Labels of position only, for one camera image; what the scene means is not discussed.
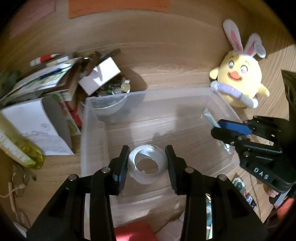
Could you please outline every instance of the orange mat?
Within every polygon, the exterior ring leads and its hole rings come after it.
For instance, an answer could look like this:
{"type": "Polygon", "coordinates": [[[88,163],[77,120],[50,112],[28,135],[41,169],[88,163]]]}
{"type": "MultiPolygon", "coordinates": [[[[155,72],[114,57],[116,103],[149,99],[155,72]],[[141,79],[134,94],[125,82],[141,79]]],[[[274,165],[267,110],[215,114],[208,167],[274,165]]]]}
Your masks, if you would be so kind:
{"type": "Polygon", "coordinates": [[[143,9],[168,12],[169,0],[69,0],[69,18],[114,9],[143,9]]]}

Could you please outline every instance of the red object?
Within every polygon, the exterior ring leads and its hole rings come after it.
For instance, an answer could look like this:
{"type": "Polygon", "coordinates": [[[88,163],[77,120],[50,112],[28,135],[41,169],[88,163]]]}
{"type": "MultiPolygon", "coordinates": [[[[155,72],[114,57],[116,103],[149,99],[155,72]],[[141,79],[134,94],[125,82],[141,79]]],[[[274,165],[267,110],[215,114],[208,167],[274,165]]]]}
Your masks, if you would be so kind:
{"type": "Polygon", "coordinates": [[[47,62],[47,61],[49,61],[51,59],[52,59],[52,55],[51,54],[43,55],[43,56],[40,57],[40,62],[41,63],[44,63],[44,62],[47,62]]]}
{"type": "Polygon", "coordinates": [[[138,221],[114,229],[117,241],[157,241],[150,226],[138,221]]]}
{"type": "Polygon", "coordinates": [[[276,215],[278,216],[278,219],[279,220],[284,219],[285,215],[287,214],[287,212],[289,211],[290,207],[294,203],[294,198],[289,198],[289,197],[287,197],[287,198],[288,198],[288,200],[283,204],[283,206],[281,206],[276,211],[276,215]]]}
{"type": "Polygon", "coordinates": [[[82,126],[82,122],[81,119],[77,113],[77,109],[70,111],[70,114],[75,122],[75,124],[77,125],[77,127],[81,127],[82,126]]]}

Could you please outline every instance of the orange beak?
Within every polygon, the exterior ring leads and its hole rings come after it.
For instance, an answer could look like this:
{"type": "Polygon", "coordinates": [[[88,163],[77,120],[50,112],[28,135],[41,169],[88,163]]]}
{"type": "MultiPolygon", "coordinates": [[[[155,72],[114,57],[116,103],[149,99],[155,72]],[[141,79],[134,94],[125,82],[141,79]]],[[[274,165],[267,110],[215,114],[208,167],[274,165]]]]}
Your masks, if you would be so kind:
{"type": "Polygon", "coordinates": [[[231,78],[234,81],[237,81],[237,82],[242,81],[242,77],[239,76],[238,72],[236,72],[236,71],[233,71],[231,73],[228,72],[227,75],[228,75],[229,78],[231,78]]]}

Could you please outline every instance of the plush eye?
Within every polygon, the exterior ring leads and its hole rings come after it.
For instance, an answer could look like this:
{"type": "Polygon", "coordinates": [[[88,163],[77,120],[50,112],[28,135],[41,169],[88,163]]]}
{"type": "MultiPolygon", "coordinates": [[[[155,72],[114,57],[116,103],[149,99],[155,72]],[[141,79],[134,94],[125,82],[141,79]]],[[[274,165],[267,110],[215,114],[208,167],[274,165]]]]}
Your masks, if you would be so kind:
{"type": "Polygon", "coordinates": [[[245,73],[247,73],[247,72],[248,72],[248,67],[245,66],[245,65],[242,65],[242,66],[241,66],[241,73],[242,73],[242,74],[245,74],[245,73]]]}
{"type": "Polygon", "coordinates": [[[234,62],[231,60],[228,64],[228,68],[229,70],[232,70],[233,69],[233,66],[234,66],[234,62]]]}

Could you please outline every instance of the metal screw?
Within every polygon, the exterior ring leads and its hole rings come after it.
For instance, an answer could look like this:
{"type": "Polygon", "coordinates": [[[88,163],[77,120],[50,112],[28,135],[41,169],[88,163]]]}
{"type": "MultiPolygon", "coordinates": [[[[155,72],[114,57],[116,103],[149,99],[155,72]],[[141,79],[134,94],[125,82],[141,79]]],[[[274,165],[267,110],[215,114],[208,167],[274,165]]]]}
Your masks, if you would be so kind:
{"type": "Polygon", "coordinates": [[[194,172],[194,169],[193,169],[192,167],[186,167],[186,168],[185,168],[185,171],[186,171],[187,173],[193,173],[193,172],[194,172]]]}
{"type": "Polygon", "coordinates": [[[102,173],[108,173],[108,172],[110,172],[110,168],[109,167],[103,167],[102,168],[102,173]]]}
{"type": "Polygon", "coordinates": [[[218,176],[218,178],[219,178],[220,180],[222,180],[222,181],[226,181],[226,180],[227,180],[227,176],[225,176],[224,174],[220,174],[220,175],[218,176]]]}
{"type": "Polygon", "coordinates": [[[244,157],[248,157],[248,156],[250,155],[250,152],[245,151],[245,152],[243,153],[243,155],[244,155],[244,157]]]}
{"type": "Polygon", "coordinates": [[[74,180],[76,180],[76,178],[77,178],[77,175],[75,175],[75,174],[72,174],[69,176],[70,181],[74,181],[74,180]]]}

